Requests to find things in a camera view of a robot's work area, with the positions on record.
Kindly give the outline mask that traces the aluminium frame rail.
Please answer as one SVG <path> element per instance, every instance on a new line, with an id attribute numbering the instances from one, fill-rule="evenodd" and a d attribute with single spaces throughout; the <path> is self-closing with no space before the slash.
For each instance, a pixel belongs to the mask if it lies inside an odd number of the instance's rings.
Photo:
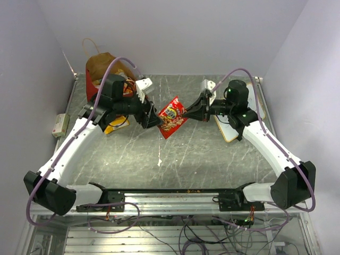
<path id="1" fill-rule="evenodd" d="M 219 210 L 217 203 L 212 201 L 213 196 L 219 193 L 127 193 L 118 192 L 125 196 L 123 212 L 110 212 L 111 215 L 132 216 L 140 213 L 141 216 L 160 215 L 220 215 L 226 213 L 247 214 L 250 211 Z M 261 213 L 282 213 L 283 211 L 272 204 L 262 202 L 265 206 Z"/>

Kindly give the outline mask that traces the red nut mix snack bag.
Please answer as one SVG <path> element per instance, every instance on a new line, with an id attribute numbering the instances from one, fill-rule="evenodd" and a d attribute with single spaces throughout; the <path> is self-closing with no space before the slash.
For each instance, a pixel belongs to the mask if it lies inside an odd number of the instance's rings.
<path id="1" fill-rule="evenodd" d="M 158 126 L 164 139 L 168 139 L 176 132 L 186 121 L 183 117 L 186 108 L 179 101 L 179 97 L 173 98 L 158 114 L 162 120 L 162 124 Z"/>

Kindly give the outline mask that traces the small yellow snack packet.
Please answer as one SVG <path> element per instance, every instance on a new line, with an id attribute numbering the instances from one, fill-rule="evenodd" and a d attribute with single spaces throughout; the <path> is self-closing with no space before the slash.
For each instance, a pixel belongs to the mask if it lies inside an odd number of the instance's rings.
<path id="1" fill-rule="evenodd" d="M 130 125 L 130 122 L 128 121 L 128 117 L 120 116 L 120 117 L 116 118 L 114 121 L 112 121 L 111 123 L 109 123 L 108 127 L 105 128 L 104 133 L 110 134 L 115 130 L 124 128 L 124 127 L 129 126 L 129 125 Z"/>

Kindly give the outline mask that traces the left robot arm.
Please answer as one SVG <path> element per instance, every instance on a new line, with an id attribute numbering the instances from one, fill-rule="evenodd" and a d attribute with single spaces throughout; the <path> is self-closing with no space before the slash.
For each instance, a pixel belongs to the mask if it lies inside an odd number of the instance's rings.
<path id="1" fill-rule="evenodd" d="M 59 216 L 67 214 L 74 206 L 90 204 L 96 211 L 108 206 L 108 190 L 104 187 L 98 184 L 69 186 L 77 161 L 117 117 L 133 115 L 144 129 L 162 123 L 154 103 L 147 97 L 153 90 L 152 81 L 149 78 L 136 81 L 131 96 L 123 93 L 125 84 L 124 77 L 110 74 L 102 89 L 83 106 L 72 131 L 52 158 L 38 171 L 26 173 L 23 181 L 30 194 L 27 213 L 32 202 Z"/>

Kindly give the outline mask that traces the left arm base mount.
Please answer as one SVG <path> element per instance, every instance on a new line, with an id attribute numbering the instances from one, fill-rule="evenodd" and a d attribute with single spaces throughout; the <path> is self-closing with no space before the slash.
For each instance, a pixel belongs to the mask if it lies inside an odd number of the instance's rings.
<path id="1" fill-rule="evenodd" d="M 76 211 L 79 213 L 92 213 L 92 212 L 123 212 L 125 201 L 125 196 L 118 192 L 108 191 L 101 195 L 98 202 L 95 203 L 96 206 L 89 206 L 89 203 L 76 206 Z M 111 204 L 117 203 L 113 206 L 98 206 L 98 204 Z"/>

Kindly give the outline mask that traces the red paper bag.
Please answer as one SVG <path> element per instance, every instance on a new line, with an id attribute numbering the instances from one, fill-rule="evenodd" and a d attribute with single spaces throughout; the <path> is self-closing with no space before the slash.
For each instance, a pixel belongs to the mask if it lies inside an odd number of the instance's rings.
<path id="1" fill-rule="evenodd" d="M 89 40 L 93 43 L 97 54 L 90 56 L 85 48 L 85 41 Z M 101 53 L 95 44 L 95 42 L 90 38 L 84 38 L 82 41 L 82 48 L 84 50 L 85 55 L 88 57 L 86 62 L 86 96 L 87 101 L 98 92 L 101 80 L 110 65 L 110 63 L 116 59 L 111 53 L 104 52 Z M 117 74 L 123 76 L 124 78 L 128 79 L 130 84 L 134 84 L 136 78 L 132 72 L 131 67 L 127 67 L 122 61 L 118 61 L 110 70 L 110 74 Z"/>

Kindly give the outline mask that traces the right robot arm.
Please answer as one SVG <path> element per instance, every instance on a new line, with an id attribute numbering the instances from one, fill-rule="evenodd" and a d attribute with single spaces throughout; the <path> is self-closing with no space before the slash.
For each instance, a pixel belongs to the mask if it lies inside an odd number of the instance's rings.
<path id="1" fill-rule="evenodd" d="M 212 115 L 226 117 L 229 126 L 237 132 L 237 139 L 248 140 L 264 156 L 276 174 L 274 183 L 249 183 L 240 187 L 234 197 L 240 210 L 253 202 L 273 202 L 281 209 L 298 207 L 312 198 L 316 167 L 303 162 L 288 151 L 269 131 L 260 115 L 249 107 L 249 90 L 244 81 L 232 80 L 217 99 L 216 84 L 207 79 L 201 83 L 199 98 L 184 113 L 185 118 L 208 122 Z"/>

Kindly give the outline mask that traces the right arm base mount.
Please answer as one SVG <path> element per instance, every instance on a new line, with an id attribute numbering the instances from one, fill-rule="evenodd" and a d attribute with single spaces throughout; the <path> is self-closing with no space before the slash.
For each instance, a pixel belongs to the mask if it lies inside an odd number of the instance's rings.
<path id="1" fill-rule="evenodd" d="M 242 191 L 228 190 L 213 196 L 212 201 L 217 203 L 219 210 L 225 211 L 264 211 L 262 202 L 249 202 Z"/>

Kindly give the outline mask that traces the small whiteboard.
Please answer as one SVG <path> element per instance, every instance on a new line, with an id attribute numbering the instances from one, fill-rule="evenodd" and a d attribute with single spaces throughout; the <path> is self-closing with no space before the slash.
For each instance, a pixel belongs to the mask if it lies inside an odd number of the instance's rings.
<path id="1" fill-rule="evenodd" d="M 266 118 L 266 111 L 262 106 L 262 102 L 259 98 L 260 93 L 257 93 L 257 96 L 254 95 L 254 89 L 251 82 L 246 84 L 248 88 L 249 95 L 248 95 L 248 107 L 257 112 L 256 103 L 259 104 L 259 112 L 261 118 L 264 120 Z M 227 116 L 214 116 L 215 121 L 218 125 L 218 128 L 226 142 L 231 142 L 238 137 L 238 133 L 234 130 L 229 124 Z"/>

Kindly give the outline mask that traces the small white box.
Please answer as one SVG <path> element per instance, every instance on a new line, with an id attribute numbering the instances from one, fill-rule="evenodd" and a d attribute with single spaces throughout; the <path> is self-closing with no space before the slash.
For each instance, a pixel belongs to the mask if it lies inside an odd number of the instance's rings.
<path id="1" fill-rule="evenodd" d="M 58 138 L 66 135 L 69 119 L 70 117 L 67 113 L 58 114 L 56 116 L 56 121 L 52 129 L 52 135 L 54 137 Z"/>

